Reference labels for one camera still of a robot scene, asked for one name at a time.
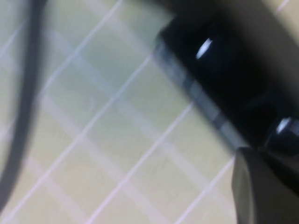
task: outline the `black wire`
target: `black wire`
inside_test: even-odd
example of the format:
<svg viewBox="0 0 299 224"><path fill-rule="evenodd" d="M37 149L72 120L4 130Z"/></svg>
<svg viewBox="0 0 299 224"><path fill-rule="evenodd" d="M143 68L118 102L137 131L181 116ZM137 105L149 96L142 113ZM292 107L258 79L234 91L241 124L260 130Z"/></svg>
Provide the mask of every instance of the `black wire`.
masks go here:
<svg viewBox="0 0 299 224"><path fill-rule="evenodd" d="M41 27L44 0L31 0L27 46L24 58L14 136L0 179L0 212L5 208L17 183L26 152L35 104L33 104L41 64Z"/></svg>

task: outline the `grid pattern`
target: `grid pattern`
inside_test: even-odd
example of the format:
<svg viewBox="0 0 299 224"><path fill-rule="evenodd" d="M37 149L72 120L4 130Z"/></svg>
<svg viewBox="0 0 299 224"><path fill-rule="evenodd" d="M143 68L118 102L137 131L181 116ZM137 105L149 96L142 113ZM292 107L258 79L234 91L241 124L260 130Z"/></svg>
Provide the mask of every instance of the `grid pattern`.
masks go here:
<svg viewBox="0 0 299 224"><path fill-rule="evenodd" d="M296 36L299 3L266 3ZM2 166L27 23L15 15L26 7L0 3ZM235 223L233 155L152 59L171 16L136 0L48 8L41 109L0 223Z"/></svg>

